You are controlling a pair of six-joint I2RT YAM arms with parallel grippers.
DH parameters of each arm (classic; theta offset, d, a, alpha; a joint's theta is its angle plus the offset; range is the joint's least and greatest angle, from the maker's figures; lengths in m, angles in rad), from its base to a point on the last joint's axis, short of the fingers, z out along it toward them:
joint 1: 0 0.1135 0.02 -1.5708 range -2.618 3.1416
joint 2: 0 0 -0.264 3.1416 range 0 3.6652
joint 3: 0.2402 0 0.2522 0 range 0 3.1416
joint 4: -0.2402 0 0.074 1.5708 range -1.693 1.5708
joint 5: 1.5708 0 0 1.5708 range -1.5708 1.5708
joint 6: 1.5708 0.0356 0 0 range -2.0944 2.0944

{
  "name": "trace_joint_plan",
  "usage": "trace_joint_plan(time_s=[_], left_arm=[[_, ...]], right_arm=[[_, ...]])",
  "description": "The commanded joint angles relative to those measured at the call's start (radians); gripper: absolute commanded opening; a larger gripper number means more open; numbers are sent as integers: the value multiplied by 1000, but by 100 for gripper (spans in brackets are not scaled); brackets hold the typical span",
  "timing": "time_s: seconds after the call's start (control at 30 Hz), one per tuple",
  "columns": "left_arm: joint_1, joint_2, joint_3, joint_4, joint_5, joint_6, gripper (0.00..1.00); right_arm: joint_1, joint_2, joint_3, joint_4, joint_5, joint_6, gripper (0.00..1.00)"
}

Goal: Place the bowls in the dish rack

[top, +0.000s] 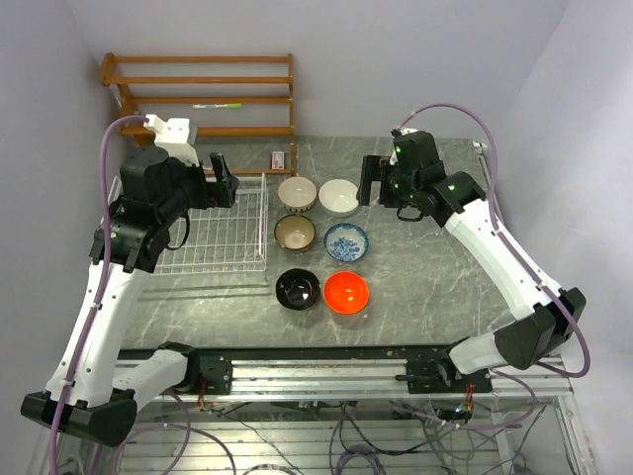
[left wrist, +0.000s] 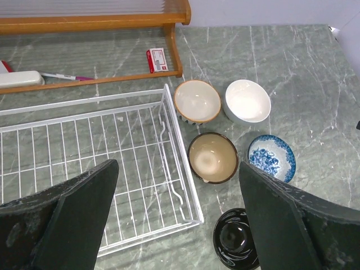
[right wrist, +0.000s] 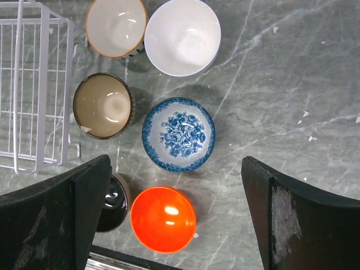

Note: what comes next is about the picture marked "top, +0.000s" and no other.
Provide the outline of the brown patterned bowl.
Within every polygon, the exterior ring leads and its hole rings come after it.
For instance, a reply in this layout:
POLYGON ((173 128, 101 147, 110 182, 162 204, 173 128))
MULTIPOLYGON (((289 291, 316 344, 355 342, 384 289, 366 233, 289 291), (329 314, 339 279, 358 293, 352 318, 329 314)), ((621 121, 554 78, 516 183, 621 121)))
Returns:
POLYGON ((274 238, 285 250, 293 253, 306 252, 315 242, 317 229, 307 217, 287 215, 275 225, 274 238))

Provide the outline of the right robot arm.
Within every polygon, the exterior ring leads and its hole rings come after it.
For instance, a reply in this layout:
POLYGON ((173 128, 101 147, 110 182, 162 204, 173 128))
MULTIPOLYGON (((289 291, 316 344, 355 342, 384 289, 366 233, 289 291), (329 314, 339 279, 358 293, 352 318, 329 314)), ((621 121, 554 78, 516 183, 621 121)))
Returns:
POLYGON ((362 160, 357 200, 366 206, 373 183, 379 202, 401 212, 414 208, 459 241, 497 286, 513 321, 493 332, 463 338, 431 359, 427 374, 407 372, 410 385, 429 379, 454 392, 471 374, 502 366, 525 370, 567 342, 587 299, 578 288, 563 288, 529 257, 498 220, 493 203, 464 171, 446 172, 435 139, 424 131, 394 130, 390 156, 362 160))

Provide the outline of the black bowl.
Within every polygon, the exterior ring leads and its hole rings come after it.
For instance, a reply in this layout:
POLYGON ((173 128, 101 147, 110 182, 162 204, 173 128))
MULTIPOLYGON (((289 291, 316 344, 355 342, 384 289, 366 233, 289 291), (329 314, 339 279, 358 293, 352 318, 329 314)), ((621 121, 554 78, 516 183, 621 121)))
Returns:
POLYGON ((305 311, 320 299, 320 282, 307 269, 293 268, 283 272, 275 285, 276 299, 286 309, 305 311))

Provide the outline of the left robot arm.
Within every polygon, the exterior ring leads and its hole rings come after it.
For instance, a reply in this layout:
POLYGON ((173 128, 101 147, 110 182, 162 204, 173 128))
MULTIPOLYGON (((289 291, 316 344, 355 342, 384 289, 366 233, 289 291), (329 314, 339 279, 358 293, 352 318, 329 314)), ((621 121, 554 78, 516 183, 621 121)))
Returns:
POLYGON ((21 413, 53 432, 109 447, 131 432, 154 397, 190 393, 202 379, 197 348, 165 342, 140 366, 116 375, 131 312, 171 242, 170 229, 192 210, 230 208, 239 180, 216 152, 215 175, 156 145, 134 149, 120 168, 121 190, 95 230, 84 301, 70 341, 45 389, 25 396, 21 413))

